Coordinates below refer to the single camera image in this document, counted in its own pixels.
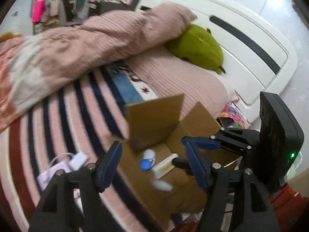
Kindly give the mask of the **person forearm red sleeve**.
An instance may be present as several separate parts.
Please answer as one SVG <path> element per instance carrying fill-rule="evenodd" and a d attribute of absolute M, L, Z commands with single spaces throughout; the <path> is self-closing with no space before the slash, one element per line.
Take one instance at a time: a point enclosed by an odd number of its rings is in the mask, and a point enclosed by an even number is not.
<path fill-rule="evenodd" d="M 290 231 L 308 206 L 308 197 L 304 197 L 286 184 L 269 196 L 279 223 L 280 231 Z"/>

